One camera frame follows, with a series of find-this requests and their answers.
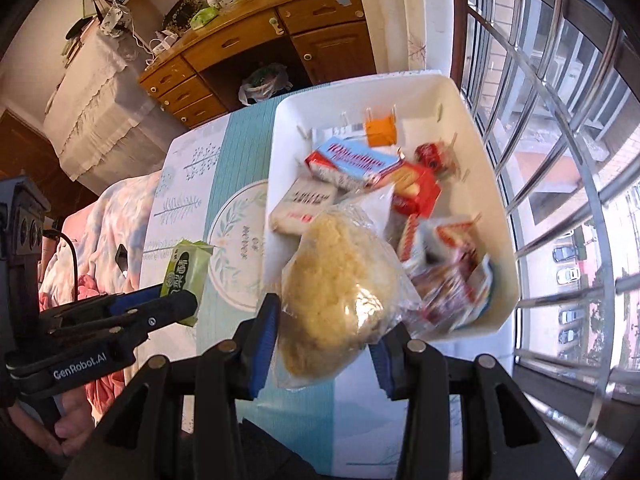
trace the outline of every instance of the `metal screw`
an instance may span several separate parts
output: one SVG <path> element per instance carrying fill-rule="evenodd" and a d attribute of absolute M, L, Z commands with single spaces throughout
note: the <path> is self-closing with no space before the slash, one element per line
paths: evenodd
<path fill-rule="evenodd" d="M 149 358 L 149 368 L 153 368 L 153 370 L 158 370 L 158 368 L 162 368 L 166 364 L 166 357 L 163 355 L 154 355 Z"/>
<path fill-rule="evenodd" d="M 411 352 L 416 352 L 416 353 L 421 353 L 424 352 L 427 349 L 427 343 L 425 343 L 424 341 L 422 341 L 421 339 L 411 339 L 411 341 L 409 341 L 406 344 L 406 347 L 411 351 Z"/>
<path fill-rule="evenodd" d="M 233 339 L 225 339 L 224 341 L 220 341 L 217 346 L 218 350 L 224 352 L 225 354 L 235 352 L 236 348 L 238 348 L 238 345 Z"/>
<path fill-rule="evenodd" d="M 489 354 L 482 354 L 478 358 L 478 364 L 482 368 L 493 368 L 495 366 L 495 359 Z"/>

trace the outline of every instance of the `green snack package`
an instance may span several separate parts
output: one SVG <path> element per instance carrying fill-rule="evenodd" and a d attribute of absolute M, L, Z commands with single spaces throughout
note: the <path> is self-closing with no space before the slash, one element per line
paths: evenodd
<path fill-rule="evenodd" d="M 219 15 L 219 13 L 220 11 L 215 7 L 205 7 L 204 9 L 200 9 L 190 21 L 191 28 L 193 30 L 198 30 L 199 28 L 204 27 Z"/>
<path fill-rule="evenodd" d="M 179 242 L 171 253 L 160 296 L 167 296 L 180 290 L 188 290 L 198 300 L 199 310 L 202 291 L 207 281 L 209 259 L 212 253 L 213 246 L 202 241 L 190 242 L 183 240 Z M 197 320 L 198 311 L 193 316 L 179 321 L 179 323 L 186 326 L 194 326 Z"/>

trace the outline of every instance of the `desk drawer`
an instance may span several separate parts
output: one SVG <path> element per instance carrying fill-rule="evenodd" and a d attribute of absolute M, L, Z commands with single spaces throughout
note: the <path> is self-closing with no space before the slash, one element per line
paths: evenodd
<path fill-rule="evenodd" d="M 296 0 L 278 7 L 289 34 L 364 19 L 361 0 Z"/>
<path fill-rule="evenodd" d="M 204 86 L 197 76 L 193 76 L 169 90 L 159 100 L 164 109 L 173 114 L 210 94 L 211 90 Z"/>
<path fill-rule="evenodd" d="M 226 108 L 215 95 L 209 95 L 177 111 L 174 115 L 189 127 L 225 114 Z"/>
<path fill-rule="evenodd" d="M 161 66 L 140 84 L 155 98 L 171 90 L 185 79 L 194 75 L 193 70 L 180 56 L 176 56 Z"/>
<path fill-rule="evenodd" d="M 275 20 L 275 25 L 272 25 L 269 20 Z M 269 9 L 221 28 L 185 50 L 183 56 L 194 69 L 200 72 L 227 57 L 274 40 L 283 34 L 284 31 L 278 27 L 275 12 Z"/>

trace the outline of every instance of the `human hand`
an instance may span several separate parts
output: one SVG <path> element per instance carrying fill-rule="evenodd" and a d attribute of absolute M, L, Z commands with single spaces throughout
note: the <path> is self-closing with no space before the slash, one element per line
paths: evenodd
<path fill-rule="evenodd" d="M 8 412 L 15 427 L 36 446 L 48 453 L 73 456 L 80 451 L 95 427 L 84 386 L 63 393 L 62 406 L 65 415 L 55 425 L 56 435 L 64 439 L 62 442 L 58 442 L 42 424 L 27 415 L 17 402 Z"/>

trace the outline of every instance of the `white lace cloth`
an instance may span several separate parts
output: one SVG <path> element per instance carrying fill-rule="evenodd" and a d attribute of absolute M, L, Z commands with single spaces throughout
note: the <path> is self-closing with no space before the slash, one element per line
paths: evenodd
<path fill-rule="evenodd" d="M 105 164 L 122 168 L 122 174 L 110 172 L 113 182 L 150 173 L 162 165 L 171 141 L 184 133 L 185 128 L 161 112 L 158 102 L 138 85 L 144 60 L 130 35 L 109 38 L 96 28 L 69 66 L 45 117 L 44 133 L 72 180 L 82 182 L 83 175 L 91 177 L 95 167 Z M 153 127 L 141 128 L 147 119 Z M 129 142 L 122 149 L 126 137 L 140 136 L 145 142 Z M 120 149 L 114 150 L 116 144 Z M 101 182 L 98 188 L 113 182 Z"/>

